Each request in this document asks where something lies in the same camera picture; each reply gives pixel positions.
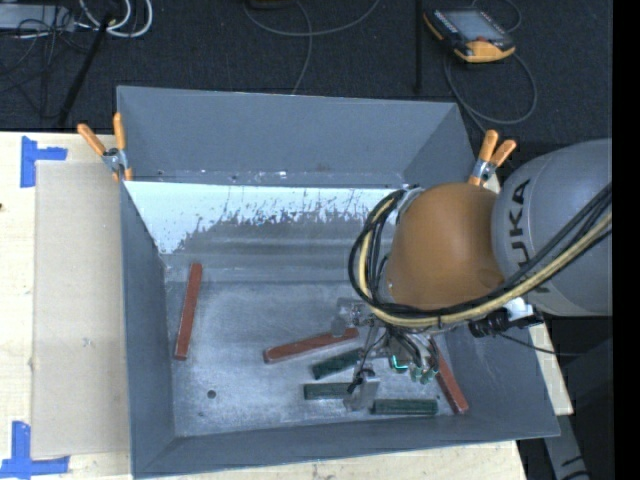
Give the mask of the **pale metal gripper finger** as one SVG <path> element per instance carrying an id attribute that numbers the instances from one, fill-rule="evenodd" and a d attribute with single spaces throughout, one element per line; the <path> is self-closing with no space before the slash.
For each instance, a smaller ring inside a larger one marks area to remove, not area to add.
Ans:
<path id="1" fill-rule="evenodd" d="M 351 412 L 372 409 L 379 386 L 380 379 L 372 368 L 359 370 L 347 387 L 343 399 L 345 408 Z"/>
<path id="2" fill-rule="evenodd" d="M 331 321 L 331 333 L 334 337 L 342 337 L 348 329 L 371 328 L 374 326 L 374 315 L 368 304 L 354 298 L 338 298 L 334 317 Z"/>

